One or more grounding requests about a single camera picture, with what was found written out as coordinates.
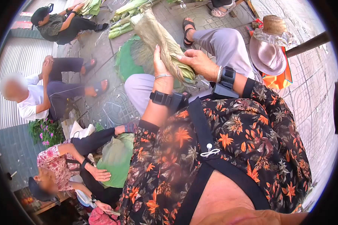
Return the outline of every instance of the gray pants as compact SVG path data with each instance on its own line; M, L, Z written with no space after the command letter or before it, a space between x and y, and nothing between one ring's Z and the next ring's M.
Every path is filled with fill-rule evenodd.
M216 57L217 65L232 67L237 73L254 79L245 43L239 31L230 28L206 29L196 31L193 39ZM148 105L153 85L154 76L150 74L133 74L125 82L126 94L140 115L144 114ZM191 97L189 101L211 92L210 88Z

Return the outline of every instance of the black cap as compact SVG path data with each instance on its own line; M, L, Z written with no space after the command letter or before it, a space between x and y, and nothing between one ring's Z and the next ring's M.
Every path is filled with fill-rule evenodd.
M35 26L39 25L39 21L43 21L45 16L49 14L50 7L41 7L37 9L34 14L31 16L31 23Z
M29 190L34 198L42 202L50 201L56 196L55 194L50 194L42 190L32 177L29 177Z

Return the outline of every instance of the pink floral shirt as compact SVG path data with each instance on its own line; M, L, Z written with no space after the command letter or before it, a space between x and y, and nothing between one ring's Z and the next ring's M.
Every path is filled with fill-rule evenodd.
M70 143L70 139L63 142L63 144L67 143ZM69 179L72 176L79 174L80 171L73 172L70 170L80 168L80 164L67 164L65 162L66 159L75 160L75 158L69 153L60 155L58 149L58 146L60 145L62 144L57 144L40 152L37 156L37 166L49 169L55 173L55 183L58 186L59 191L72 190L73 185Z

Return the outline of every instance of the camouflage shirt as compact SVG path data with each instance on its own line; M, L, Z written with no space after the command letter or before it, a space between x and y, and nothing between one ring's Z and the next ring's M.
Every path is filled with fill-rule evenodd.
M50 15L49 21L46 24L38 27L37 29L40 31L41 34L55 36L60 32L61 26L63 25L63 22L65 20L65 16L53 14Z

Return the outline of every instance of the hand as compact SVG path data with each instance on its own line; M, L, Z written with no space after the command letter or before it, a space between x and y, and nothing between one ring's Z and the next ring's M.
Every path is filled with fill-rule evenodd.
M84 5L85 5L85 3L77 4L77 5L74 7L73 11L77 12L77 11L78 11L79 9L81 9Z
M164 62L160 59L160 46L157 45L154 50L154 76L160 74L171 75L169 70L166 68ZM160 77L154 80L153 92L159 91L165 94L171 94L174 87L174 77Z
M110 180L111 174L109 172L107 172L107 170L100 170L98 168L96 168L95 166L90 165L89 163L87 163L85 165L86 170L89 171L89 173L91 173L91 175L95 178L95 180L97 181L108 181Z
M42 64L42 76L43 78L49 77L49 74L53 68L53 61L50 59L45 60L45 62Z
M176 57L180 62L190 65L196 73L202 75L208 81L216 82L219 66L211 61L204 52L189 49L184 52L184 55L177 55Z
M95 201L95 204L101 209L103 210L106 214L112 214L111 212L113 211L113 209L111 208L111 206L109 206L108 204L105 204L99 200Z

